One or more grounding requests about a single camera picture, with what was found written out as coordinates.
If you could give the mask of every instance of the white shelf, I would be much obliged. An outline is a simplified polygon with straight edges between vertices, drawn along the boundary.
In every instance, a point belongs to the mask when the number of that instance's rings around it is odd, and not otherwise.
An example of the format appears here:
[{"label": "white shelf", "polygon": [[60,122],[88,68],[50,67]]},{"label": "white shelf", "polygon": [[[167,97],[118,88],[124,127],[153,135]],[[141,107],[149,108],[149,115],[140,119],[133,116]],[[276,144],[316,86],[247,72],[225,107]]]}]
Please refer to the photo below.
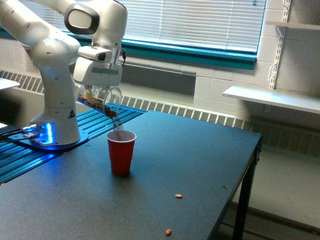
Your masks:
[{"label": "white shelf", "polygon": [[288,29],[320,31],[320,25],[310,25],[310,24],[280,22],[280,21],[266,21],[265,23],[267,25],[274,25],[277,27],[283,27],[283,28],[288,28]]},{"label": "white shelf", "polygon": [[3,79],[0,77],[0,90],[18,87],[20,84],[16,81]]},{"label": "white shelf", "polygon": [[320,97],[251,86],[232,86],[225,97],[320,114]]}]

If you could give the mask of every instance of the window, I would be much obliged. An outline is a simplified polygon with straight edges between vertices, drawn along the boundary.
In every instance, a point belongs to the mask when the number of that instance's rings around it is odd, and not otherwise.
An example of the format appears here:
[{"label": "window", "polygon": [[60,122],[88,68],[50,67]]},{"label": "window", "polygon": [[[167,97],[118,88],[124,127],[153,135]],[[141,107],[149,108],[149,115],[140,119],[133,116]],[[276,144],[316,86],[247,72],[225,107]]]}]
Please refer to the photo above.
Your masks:
[{"label": "window", "polygon": [[266,0],[119,0],[125,39],[256,53]]},{"label": "window", "polygon": [[[54,10],[19,0],[68,31]],[[122,45],[134,56],[253,70],[266,0],[118,0],[128,9]],[[87,36],[74,36],[88,45]]]}]

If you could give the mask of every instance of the blue metal rail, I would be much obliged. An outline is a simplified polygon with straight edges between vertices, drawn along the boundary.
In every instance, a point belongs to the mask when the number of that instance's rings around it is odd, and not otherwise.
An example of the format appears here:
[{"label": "blue metal rail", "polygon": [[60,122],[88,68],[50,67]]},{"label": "blue metal rail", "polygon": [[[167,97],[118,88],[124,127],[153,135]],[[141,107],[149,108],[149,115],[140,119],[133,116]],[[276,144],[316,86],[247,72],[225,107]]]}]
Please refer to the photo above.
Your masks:
[{"label": "blue metal rail", "polygon": [[[118,118],[124,124],[141,114],[143,110],[123,106],[118,111]],[[76,116],[79,130],[87,132],[89,139],[98,137],[113,129],[113,121],[96,110],[89,110]],[[0,143],[0,184],[54,159],[63,152],[42,152],[21,146],[17,143]]]}]

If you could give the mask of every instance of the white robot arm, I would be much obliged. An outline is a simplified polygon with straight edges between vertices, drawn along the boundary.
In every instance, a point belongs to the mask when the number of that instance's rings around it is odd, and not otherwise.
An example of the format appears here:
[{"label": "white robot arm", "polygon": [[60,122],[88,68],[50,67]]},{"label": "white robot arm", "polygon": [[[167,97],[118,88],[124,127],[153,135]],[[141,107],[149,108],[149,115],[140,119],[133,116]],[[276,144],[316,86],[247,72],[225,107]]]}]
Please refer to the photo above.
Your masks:
[{"label": "white robot arm", "polygon": [[18,0],[0,0],[0,25],[31,46],[32,60],[43,81],[45,107],[31,124],[49,126],[50,135],[34,141],[43,146],[72,144],[80,139],[80,134],[69,65],[76,62],[74,80],[80,84],[117,86],[122,74],[118,58],[127,10],[115,0],[85,5],[73,0],[30,2],[64,14],[65,25],[71,32],[92,37],[92,46],[81,47],[76,39],[39,18]]}]

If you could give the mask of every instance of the red solo cup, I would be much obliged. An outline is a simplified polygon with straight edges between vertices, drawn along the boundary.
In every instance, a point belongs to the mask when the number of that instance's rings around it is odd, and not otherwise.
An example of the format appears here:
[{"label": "red solo cup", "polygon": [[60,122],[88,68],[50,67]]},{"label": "red solo cup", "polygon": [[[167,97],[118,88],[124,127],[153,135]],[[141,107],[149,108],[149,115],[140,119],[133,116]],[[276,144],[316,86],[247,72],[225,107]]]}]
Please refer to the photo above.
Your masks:
[{"label": "red solo cup", "polygon": [[116,130],[107,134],[111,170],[116,175],[130,173],[136,134],[130,131]]}]

